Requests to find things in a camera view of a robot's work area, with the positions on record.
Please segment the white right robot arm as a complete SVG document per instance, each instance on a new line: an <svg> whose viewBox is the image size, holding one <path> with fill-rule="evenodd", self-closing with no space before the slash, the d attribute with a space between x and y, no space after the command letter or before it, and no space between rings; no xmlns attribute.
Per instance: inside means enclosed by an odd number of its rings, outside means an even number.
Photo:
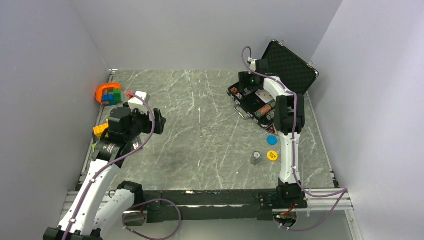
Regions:
<svg viewBox="0 0 424 240"><path fill-rule="evenodd" d="M263 77L263 88L275 100L274 126L279 132L281 144L281 169L276 193L276 203L282 208L288 208L295 200L305 198L302 184L299 181L300 173L297 168L299 154L299 140L304 126L303 118L298 116L298 103L301 98L289 90L277 76L267 76L253 70L251 64L256 61L251 57L242 59L249 73Z"/></svg>

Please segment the black poker chip case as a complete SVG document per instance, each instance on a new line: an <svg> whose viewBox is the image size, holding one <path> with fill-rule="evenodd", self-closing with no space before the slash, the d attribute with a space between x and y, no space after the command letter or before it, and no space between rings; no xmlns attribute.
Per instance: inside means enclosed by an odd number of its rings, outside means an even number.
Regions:
<svg viewBox="0 0 424 240"><path fill-rule="evenodd" d="M269 62L269 69L266 75L279 77L286 87L297 94L304 95L319 77L319 72L316 69L275 39L269 42L261 59L267 59ZM256 91L264 89L263 85L260 89L243 96L242 100L235 100L234 94L240 93L238 87L239 82L236 82L226 90L236 105L240 106L248 117L252 118L261 128L266 129L268 126L273 125L274 121L268 121L265 115L260 119L255 116L255 112L266 105L256 96ZM272 104L272 110L274 110L275 101L269 104Z"/></svg>

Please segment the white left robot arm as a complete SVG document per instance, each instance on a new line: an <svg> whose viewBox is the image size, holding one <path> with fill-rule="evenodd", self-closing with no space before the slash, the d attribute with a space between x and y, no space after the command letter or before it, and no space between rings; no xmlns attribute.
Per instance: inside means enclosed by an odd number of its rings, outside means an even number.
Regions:
<svg viewBox="0 0 424 240"><path fill-rule="evenodd" d="M152 113L153 119L150 114L125 104L114 108L107 123L95 128L101 135L88 174L65 217L57 227L46 229L44 240L101 240L126 209L137 210L143 205L142 185L124 181L111 201L101 207L125 158L145 145L140 134L147 134L150 139L153 134L163 133L166 118L158 108Z"/></svg>

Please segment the red poker chip stack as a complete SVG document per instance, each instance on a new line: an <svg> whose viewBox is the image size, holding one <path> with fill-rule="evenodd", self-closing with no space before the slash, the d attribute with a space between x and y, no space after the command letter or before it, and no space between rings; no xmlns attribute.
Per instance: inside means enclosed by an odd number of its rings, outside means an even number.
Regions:
<svg viewBox="0 0 424 240"><path fill-rule="evenodd" d="M260 108L257 112L258 112L259 115L265 116L272 109L273 109L273 105L268 103L268 104L264 105L262 108Z"/></svg>

